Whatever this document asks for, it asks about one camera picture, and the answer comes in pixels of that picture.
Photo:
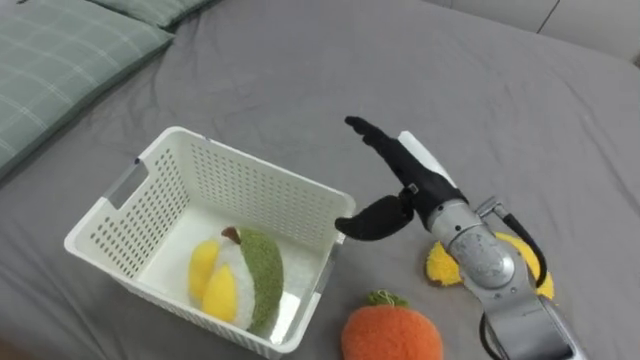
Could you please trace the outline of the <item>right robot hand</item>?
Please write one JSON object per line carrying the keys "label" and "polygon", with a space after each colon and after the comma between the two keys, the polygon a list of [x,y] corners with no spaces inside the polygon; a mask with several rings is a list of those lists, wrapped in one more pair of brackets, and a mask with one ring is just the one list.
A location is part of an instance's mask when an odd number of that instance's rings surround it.
{"label": "right robot hand", "polygon": [[397,195],[387,195],[358,214],[335,220],[335,228],[359,241],[387,238],[409,224],[415,215],[423,221],[450,200],[463,200],[463,193],[443,175],[425,167],[397,138],[358,116],[348,116],[345,123],[362,136],[403,185]]}

